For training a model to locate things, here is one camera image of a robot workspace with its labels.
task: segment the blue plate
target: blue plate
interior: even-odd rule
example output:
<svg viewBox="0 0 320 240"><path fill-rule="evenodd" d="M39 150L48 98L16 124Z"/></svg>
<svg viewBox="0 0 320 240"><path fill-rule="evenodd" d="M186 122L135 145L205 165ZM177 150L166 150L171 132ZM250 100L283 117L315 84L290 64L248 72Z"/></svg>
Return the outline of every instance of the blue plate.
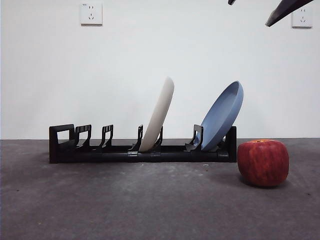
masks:
<svg viewBox="0 0 320 240"><path fill-rule="evenodd" d="M244 90L240 82L231 83L206 114L203 126L202 151L210 151L220 143L234 124L244 99ZM199 143L199 134L194 144Z"/></svg>

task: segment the white plate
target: white plate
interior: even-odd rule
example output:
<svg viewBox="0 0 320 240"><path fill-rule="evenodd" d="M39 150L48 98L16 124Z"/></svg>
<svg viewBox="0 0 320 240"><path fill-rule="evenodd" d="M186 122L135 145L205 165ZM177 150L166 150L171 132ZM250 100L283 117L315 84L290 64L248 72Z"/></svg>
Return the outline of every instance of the white plate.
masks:
<svg viewBox="0 0 320 240"><path fill-rule="evenodd" d="M165 79L158 102L156 103L148 127L142 139L139 152L149 151L157 141L161 127L164 124L167 112L174 94L175 84L170 77Z"/></svg>

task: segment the plate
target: plate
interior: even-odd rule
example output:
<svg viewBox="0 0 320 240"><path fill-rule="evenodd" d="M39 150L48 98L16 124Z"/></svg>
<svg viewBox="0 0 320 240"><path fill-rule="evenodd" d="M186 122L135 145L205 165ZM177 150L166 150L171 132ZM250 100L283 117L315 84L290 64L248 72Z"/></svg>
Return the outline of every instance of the plate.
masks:
<svg viewBox="0 0 320 240"><path fill-rule="evenodd" d="M210 151L220 143L234 124L244 99L240 82L231 83L217 98L206 114L203 126L202 151ZM194 144L199 143L199 134Z"/></svg>
<svg viewBox="0 0 320 240"><path fill-rule="evenodd" d="M167 116L174 90L174 81L172 81L170 77L167 77L164 81L158 101L154 107L144 138L142 139L139 152L149 151L156 143L161 127L163 126Z"/></svg>

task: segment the white wall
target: white wall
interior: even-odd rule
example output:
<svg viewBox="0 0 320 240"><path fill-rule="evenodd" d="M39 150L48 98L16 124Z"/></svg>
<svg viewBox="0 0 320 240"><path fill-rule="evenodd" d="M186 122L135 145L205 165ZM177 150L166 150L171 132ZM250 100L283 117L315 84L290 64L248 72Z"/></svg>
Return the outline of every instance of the white wall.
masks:
<svg viewBox="0 0 320 240"><path fill-rule="evenodd" d="M0 26L1 26L1 0L0 0ZM0 42L1 42L1 31L2 27L0 27ZM0 57L0 90L1 90L1 57ZM1 91L0 91L0 111L1 111ZM1 114L0 114L0 139L1 139Z"/></svg>
<svg viewBox="0 0 320 240"><path fill-rule="evenodd" d="M80 26L79 0L2 0L1 137L47 139L52 125L147 126L175 82L165 138L192 136L240 81L238 137L320 137L320 1L313 29L264 25L280 0L104 0L103 26Z"/></svg>

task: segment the electrical socket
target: electrical socket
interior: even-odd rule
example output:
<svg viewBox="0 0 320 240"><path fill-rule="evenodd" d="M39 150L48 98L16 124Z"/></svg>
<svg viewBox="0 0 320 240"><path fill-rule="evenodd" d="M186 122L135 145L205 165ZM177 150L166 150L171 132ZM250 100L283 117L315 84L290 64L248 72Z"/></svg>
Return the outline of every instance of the electrical socket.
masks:
<svg viewBox="0 0 320 240"><path fill-rule="evenodd" d="M81 25L102 25L102 13L102 3L82 3L80 5Z"/></svg>
<svg viewBox="0 0 320 240"><path fill-rule="evenodd" d="M312 8L305 5L291 14L291 25L293 28L312 28Z"/></svg>

